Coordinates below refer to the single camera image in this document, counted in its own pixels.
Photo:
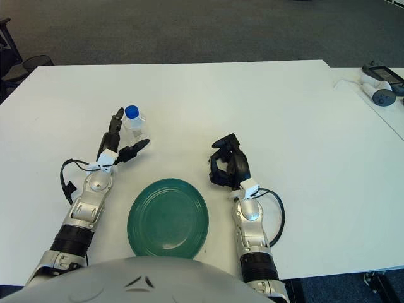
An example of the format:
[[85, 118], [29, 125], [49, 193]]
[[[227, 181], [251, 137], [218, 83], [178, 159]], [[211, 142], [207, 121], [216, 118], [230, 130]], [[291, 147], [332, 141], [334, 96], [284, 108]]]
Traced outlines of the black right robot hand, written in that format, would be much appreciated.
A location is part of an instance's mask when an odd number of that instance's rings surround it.
[[240, 189], [241, 182], [251, 177], [246, 155], [240, 149], [240, 143], [234, 133], [220, 138], [211, 146], [216, 149], [209, 159], [210, 182]]

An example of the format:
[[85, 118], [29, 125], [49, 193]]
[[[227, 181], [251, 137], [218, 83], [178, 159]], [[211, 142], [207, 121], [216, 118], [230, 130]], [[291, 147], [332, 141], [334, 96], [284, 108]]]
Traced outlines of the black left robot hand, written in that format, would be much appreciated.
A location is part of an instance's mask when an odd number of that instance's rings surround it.
[[[108, 131], [102, 137], [96, 157], [96, 162], [101, 170], [109, 170], [109, 167], [113, 165], [131, 160], [150, 143], [150, 139], [145, 137], [144, 123], [145, 119], [140, 116], [135, 105], [130, 105], [125, 109], [121, 107], [112, 116]], [[124, 128], [124, 137], [132, 145], [118, 150], [121, 128]]]

